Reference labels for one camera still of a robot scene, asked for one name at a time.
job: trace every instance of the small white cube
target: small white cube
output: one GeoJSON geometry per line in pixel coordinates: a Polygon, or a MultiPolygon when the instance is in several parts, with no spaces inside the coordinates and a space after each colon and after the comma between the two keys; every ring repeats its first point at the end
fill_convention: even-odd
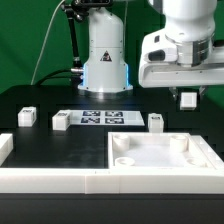
{"type": "Polygon", "coordinates": [[[197,93],[181,93],[180,109],[194,110],[197,107],[197,93]]]}
{"type": "Polygon", "coordinates": [[[18,113],[19,127],[32,127],[36,119],[36,107],[23,107],[23,109],[18,113]]]}
{"type": "Polygon", "coordinates": [[[150,133],[163,133],[164,121],[161,114],[148,115],[148,127],[150,133]]]}
{"type": "Polygon", "coordinates": [[[53,130],[66,131],[71,124],[71,111],[70,110],[60,110],[54,117],[53,120],[53,130]]]}

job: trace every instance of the blue light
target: blue light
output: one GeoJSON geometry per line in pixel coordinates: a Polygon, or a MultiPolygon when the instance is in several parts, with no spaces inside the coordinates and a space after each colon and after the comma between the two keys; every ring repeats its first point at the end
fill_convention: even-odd
{"type": "Polygon", "coordinates": [[[86,64],[83,66],[83,79],[82,79],[82,86],[85,86],[85,80],[86,80],[86,64]]]}
{"type": "Polygon", "coordinates": [[[127,85],[127,87],[129,86],[129,66],[127,65],[126,66],[126,85],[127,85]]]}

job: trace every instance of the black cable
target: black cable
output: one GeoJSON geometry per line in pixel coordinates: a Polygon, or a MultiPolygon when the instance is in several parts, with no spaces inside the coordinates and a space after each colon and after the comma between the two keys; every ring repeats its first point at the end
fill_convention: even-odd
{"type": "Polygon", "coordinates": [[[44,81],[48,80],[48,79],[70,79],[71,78],[71,75],[70,76],[56,76],[56,77],[48,77],[48,78],[45,78],[38,86],[40,86],[44,81]]]}
{"type": "Polygon", "coordinates": [[[43,82],[45,82],[45,80],[51,78],[52,76],[55,76],[55,75],[58,75],[60,73],[64,73],[64,72],[71,72],[71,69],[62,69],[62,70],[57,70],[57,71],[54,71],[52,73],[50,73],[49,75],[45,76],[44,78],[40,79],[36,84],[35,86],[40,86],[43,82]]]}

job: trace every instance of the camera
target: camera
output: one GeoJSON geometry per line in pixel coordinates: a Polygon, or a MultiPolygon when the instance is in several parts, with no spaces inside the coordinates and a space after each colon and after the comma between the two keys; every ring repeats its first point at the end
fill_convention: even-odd
{"type": "Polygon", "coordinates": [[[113,0],[74,0],[72,2],[73,7],[81,8],[98,8],[108,7],[113,4],[113,0]]]}

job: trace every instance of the black and white pattern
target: black and white pattern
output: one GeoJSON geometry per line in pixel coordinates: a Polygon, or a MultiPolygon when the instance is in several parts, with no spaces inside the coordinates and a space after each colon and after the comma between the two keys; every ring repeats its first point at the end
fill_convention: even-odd
{"type": "Polygon", "coordinates": [[[99,117],[100,116],[100,111],[83,111],[83,115],[82,116],[86,116],[86,117],[99,117]]]}
{"type": "Polygon", "coordinates": [[[99,124],[100,118],[94,117],[83,117],[81,120],[81,124],[99,124]]]}
{"type": "Polygon", "coordinates": [[[124,124],[123,118],[105,118],[106,124],[124,124]]]}
{"type": "Polygon", "coordinates": [[[106,111],[105,112],[106,117],[123,117],[122,111],[106,111]]]}

